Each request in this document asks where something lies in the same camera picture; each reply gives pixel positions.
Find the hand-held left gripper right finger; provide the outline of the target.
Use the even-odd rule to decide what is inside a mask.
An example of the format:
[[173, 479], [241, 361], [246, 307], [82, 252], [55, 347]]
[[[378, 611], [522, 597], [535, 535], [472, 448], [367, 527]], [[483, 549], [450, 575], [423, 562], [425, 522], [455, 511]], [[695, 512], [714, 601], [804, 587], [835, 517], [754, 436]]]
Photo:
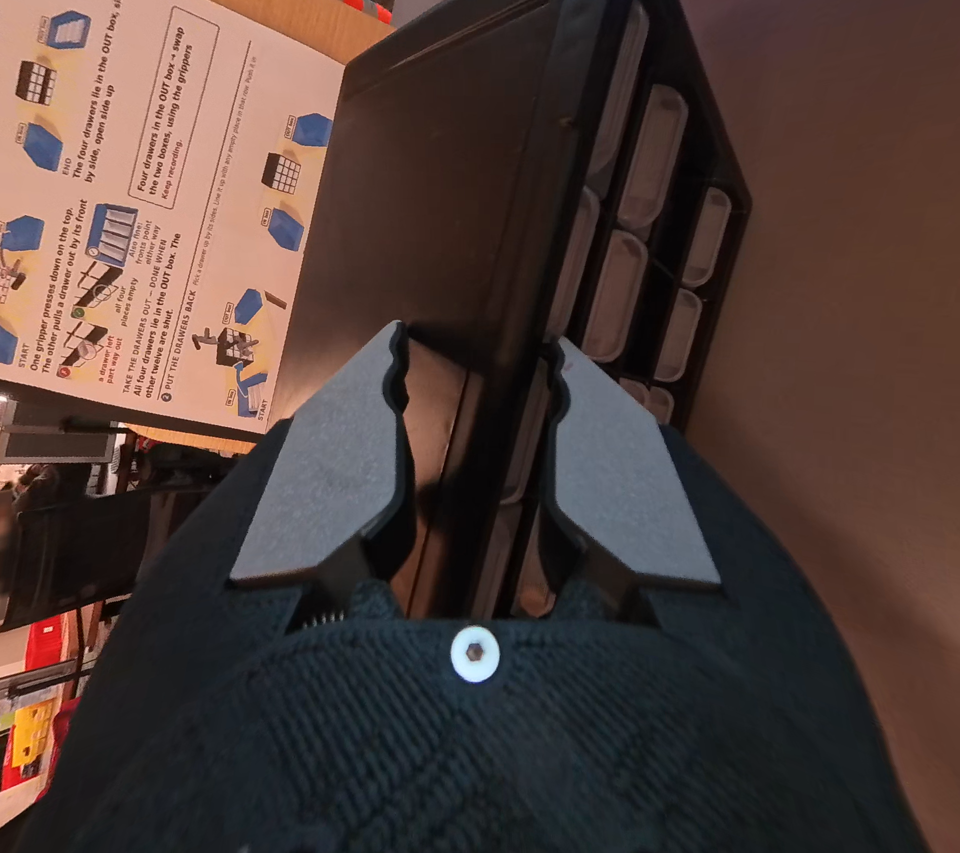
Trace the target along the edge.
[[543, 571], [562, 591], [716, 591], [721, 575], [656, 418], [561, 337], [543, 451]]

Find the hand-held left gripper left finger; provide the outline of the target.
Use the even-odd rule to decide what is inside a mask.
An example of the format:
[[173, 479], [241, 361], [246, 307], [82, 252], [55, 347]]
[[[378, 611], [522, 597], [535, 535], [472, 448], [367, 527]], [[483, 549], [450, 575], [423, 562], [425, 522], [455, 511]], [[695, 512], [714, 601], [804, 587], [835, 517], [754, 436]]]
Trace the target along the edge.
[[402, 569], [416, 542], [408, 369], [394, 320], [299, 408], [231, 583], [390, 582]]

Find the black drawer cabinet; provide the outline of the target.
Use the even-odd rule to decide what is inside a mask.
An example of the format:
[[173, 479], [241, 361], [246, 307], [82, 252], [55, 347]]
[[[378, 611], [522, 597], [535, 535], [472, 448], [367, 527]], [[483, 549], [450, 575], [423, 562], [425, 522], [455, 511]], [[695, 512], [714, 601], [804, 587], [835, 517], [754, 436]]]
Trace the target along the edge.
[[406, 325], [414, 617], [488, 618], [520, 585], [559, 338], [547, 285], [630, 3], [442, 0], [345, 69], [274, 412]]

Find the set of clear cabinet drawers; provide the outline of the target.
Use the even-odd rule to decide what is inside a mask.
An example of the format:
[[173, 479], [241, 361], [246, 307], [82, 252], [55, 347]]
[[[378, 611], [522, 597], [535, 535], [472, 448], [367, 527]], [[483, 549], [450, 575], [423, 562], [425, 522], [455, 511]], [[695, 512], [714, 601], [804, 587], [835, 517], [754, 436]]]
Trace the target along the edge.
[[631, 0], [544, 336], [690, 421], [752, 209], [679, 0]]

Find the grey metal case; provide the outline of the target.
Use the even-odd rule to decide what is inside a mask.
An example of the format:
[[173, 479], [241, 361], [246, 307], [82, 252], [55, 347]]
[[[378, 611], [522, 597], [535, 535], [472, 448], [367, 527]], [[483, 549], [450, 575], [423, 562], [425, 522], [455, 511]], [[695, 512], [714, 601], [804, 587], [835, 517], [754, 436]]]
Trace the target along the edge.
[[110, 463], [123, 434], [115, 423], [106, 429], [65, 426], [66, 415], [37, 403], [2, 396], [1, 464]]

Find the red box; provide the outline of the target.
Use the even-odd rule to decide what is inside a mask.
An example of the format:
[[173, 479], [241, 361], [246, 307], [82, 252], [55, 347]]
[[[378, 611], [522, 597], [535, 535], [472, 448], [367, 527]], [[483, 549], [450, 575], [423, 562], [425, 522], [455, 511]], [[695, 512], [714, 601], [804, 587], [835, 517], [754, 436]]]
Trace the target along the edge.
[[74, 614], [61, 614], [36, 621], [29, 626], [25, 648], [25, 672], [74, 662], [79, 639]]

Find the printed instruction sheet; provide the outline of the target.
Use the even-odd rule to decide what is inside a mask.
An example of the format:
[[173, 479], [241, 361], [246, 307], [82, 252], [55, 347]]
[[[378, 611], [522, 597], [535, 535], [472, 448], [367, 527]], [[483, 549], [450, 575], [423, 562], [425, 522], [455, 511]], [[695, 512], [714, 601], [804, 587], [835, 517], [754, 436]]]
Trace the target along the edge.
[[344, 71], [209, 0], [1, 0], [2, 391], [264, 435]]

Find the yellow box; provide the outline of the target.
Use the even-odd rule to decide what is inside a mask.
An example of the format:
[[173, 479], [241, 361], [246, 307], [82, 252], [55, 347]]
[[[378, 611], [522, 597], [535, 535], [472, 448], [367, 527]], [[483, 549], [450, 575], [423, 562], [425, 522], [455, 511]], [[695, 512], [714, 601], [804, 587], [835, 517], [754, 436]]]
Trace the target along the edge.
[[15, 709], [6, 730], [6, 753], [2, 790], [11, 789], [41, 774], [43, 757], [52, 736], [52, 724], [60, 705], [57, 696]]

